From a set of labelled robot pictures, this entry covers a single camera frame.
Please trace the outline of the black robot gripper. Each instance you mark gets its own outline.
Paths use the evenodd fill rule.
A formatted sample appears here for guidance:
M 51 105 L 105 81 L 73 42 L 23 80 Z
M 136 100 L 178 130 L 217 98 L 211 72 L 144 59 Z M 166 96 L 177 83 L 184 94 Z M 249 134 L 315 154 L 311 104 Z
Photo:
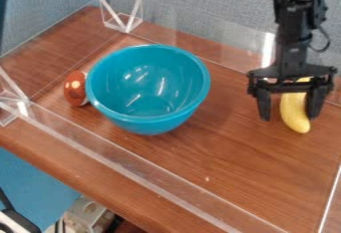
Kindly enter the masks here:
M 307 114 L 320 116 L 328 94 L 334 91 L 335 67 L 308 63 L 308 42 L 276 44 L 275 63 L 248 72 L 248 93 L 257 99 L 260 117 L 271 121 L 271 94 L 308 93 Z

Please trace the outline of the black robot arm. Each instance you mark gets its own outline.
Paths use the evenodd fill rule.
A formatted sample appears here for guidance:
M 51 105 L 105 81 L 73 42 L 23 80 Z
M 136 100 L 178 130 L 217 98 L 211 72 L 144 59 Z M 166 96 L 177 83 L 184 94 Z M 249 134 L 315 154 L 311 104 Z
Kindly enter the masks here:
M 320 116 L 326 98 L 334 91 L 338 69 L 307 62 L 315 30 L 323 29 L 326 0 L 272 0 L 277 23 L 276 58 L 271 66 L 248 72 L 248 93 L 257 99 L 260 117 L 271 119 L 271 96 L 304 93 L 305 112 Z

